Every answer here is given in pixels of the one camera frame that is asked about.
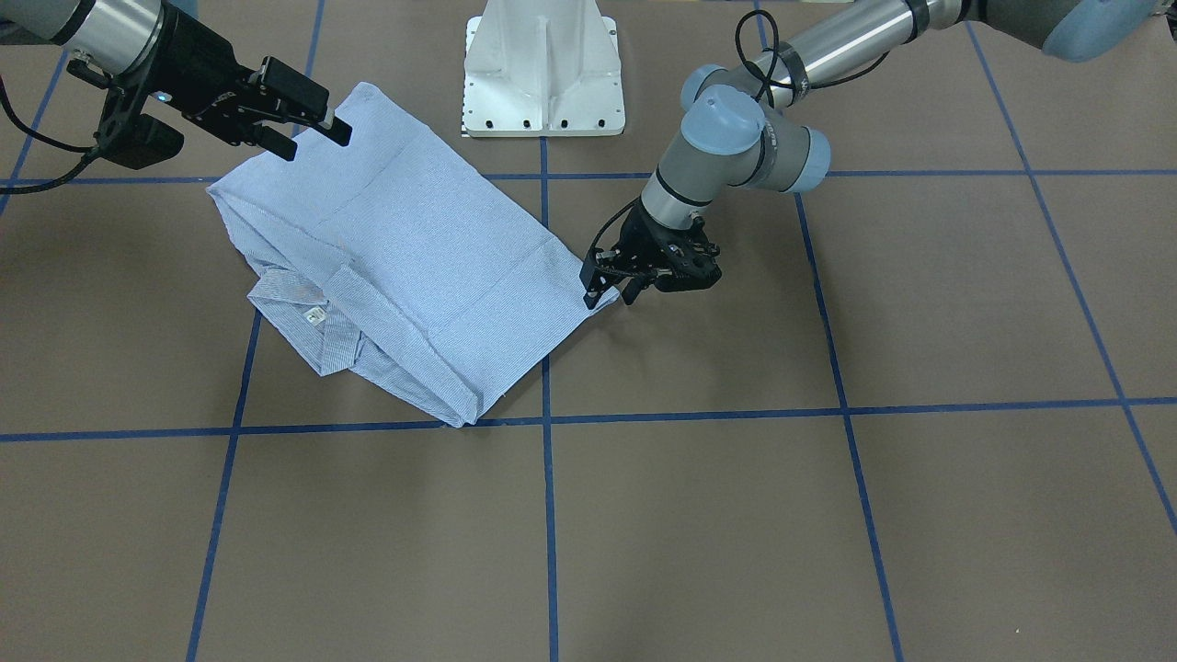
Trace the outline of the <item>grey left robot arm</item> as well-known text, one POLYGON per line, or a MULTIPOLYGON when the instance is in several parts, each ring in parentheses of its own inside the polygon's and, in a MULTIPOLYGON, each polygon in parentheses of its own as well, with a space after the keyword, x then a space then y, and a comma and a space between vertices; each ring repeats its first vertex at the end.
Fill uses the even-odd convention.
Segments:
POLYGON ((736 66, 706 64, 681 84, 680 126, 640 194, 614 214, 621 234, 609 249, 592 243, 586 251, 585 305, 613 294, 632 304, 649 287, 714 286, 720 251, 703 217, 724 188, 799 194, 827 176, 827 137, 789 121, 786 110, 866 75, 926 32, 979 22, 1063 62, 1089 62, 1162 8, 1161 1, 856 1, 791 40, 762 11, 771 41, 760 54, 738 45, 736 66))

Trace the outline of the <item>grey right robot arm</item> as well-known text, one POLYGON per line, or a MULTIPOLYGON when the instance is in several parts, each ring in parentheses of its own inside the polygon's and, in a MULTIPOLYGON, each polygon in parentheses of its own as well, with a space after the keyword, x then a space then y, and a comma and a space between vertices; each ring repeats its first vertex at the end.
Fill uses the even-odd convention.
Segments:
POLYGON ((169 1, 5 1, 4 19, 62 47, 71 75, 105 92, 91 158, 146 168, 179 154, 181 131, 144 112, 151 97, 227 145, 287 163, 297 143, 277 124, 350 145, 326 88, 274 57, 257 69, 238 62, 227 38, 169 1))

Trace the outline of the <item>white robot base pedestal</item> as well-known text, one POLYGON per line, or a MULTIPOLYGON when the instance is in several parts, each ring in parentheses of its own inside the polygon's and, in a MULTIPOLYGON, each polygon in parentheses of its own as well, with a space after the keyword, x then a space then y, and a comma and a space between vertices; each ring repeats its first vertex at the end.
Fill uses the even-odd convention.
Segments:
POLYGON ((618 26, 596 1, 488 1, 463 35, 463 134, 616 137, 626 130, 618 26))

